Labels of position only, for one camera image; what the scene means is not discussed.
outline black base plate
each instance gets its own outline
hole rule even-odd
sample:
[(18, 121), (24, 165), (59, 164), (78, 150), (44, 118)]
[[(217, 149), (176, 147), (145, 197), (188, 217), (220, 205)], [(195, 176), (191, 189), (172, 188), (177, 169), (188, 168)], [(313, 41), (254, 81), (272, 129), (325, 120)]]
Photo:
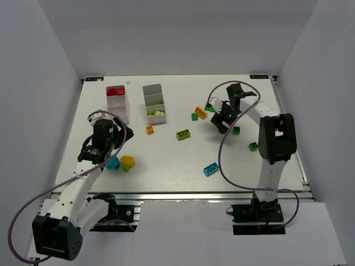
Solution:
[[(128, 223), (133, 223), (133, 217), (134, 217), (134, 205), (117, 205), (117, 217), (120, 217), (122, 214), (123, 216), (120, 218), (120, 220), (126, 221)], [(128, 216), (126, 215), (126, 212), (130, 211), (131, 214)], [(102, 225), (102, 226), (95, 226), (92, 228), (90, 231), (92, 232), (132, 232), (132, 230), (124, 225), (124, 224), (114, 224), (114, 225)]]
[[(232, 205), (233, 208), (233, 234), (236, 235), (259, 235), (259, 234), (286, 234), (285, 227), (281, 224), (267, 226), (263, 225), (249, 225), (248, 223), (262, 222), (267, 223), (270, 217), (257, 219), (251, 209), (250, 204)], [(276, 210), (271, 214), (271, 223), (283, 223), (283, 215), (281, 207), (278, 204)]]

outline orange block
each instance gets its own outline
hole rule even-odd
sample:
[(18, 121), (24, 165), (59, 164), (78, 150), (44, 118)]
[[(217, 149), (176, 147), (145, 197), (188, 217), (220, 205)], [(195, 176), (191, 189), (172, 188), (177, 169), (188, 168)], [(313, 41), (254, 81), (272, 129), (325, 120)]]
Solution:
[(154, 133), (153, 127), (152, 127), (152, 126), (147, 126), (147, 127), (146, 127), (146, 132), (148, 133), (148, 135)]
[(134, 158), (131, 156), (122, 156), (121, 163), (125, 165), (129, 165), (131, 168), (135, 165)]
[(197, 113), (202, 119), (205, 119), (207, 117), (207, 112), (199, 106), (196, 107), (195, 113)]

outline green block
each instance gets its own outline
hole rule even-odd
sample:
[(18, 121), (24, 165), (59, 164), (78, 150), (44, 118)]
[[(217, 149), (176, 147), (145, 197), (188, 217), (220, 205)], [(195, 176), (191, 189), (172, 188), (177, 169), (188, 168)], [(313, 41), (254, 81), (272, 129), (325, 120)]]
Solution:
[(208, 112), (216, 112), (216, 110), (213, 108), (213, 106), (211, 106), (211, 107), (205, 106), (205, 110)]
[(234, 127), (233, 127), (233, 130), (232, 130), (232, 133), (233, 133), (234, 135), (239, 135), (239, 134), (240, 134), (240, 127), (234, 126)]
[(183, 139), (187, 139), (188, 137), (190, 137), (190, 131), (188, 129), (185, 129), (183, 131), (180, 131), (178, 133), (176, 133), (176, 137), (178, 140), (183, 140)]
[(193, 114), (191, 114), (191, 119), (192, 119), (193, 121), (196, 121), (196, 120), (199, 119), (199, 115), (198, 115), (197, 113), (193, 113)]
[(250, 143), (249, 144), (249, 149), (251, 151), (256, 151), (257, 150), (257, 143), (256, 142)]
[(129, 171), (129, 170), (131, 169), (131, 167), (130, 167), (129, 165), (125, 164), (125, 163), (122, 163), (122, 164), (121, 164), (121, 167), (122, 167), (122, 169), (123, 169), (124, 171)]

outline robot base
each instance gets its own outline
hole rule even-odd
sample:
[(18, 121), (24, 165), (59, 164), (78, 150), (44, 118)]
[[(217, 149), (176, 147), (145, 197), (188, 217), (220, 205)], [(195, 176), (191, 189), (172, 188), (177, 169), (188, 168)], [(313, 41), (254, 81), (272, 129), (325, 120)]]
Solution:
[(250, 204), (232, 205), (234, 217), (233, 235), (286, 234), (283, 215), (278, 204), (274, 212), (257, 219)]

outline small orange block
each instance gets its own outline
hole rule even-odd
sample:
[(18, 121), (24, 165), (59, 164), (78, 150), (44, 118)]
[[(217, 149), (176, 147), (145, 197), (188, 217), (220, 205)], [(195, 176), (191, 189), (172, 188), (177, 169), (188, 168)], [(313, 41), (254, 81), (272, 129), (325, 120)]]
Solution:
[(154, 133), (153, 127), (152, 127), (152, 126), (147, 126), (147, 127), (146, 127), (146, 132), (148, 133), (148, 135)]
[(197, 113), (202, 119), (205, 119), (207, 117), (207, 112), (199, 106), (196, 107), (195, 113)]
[(131, 168), (135, 165), (134, 158), (127, 155), (122, 156), (121, 163), (124, 163), (125, 165), (129, 165)]

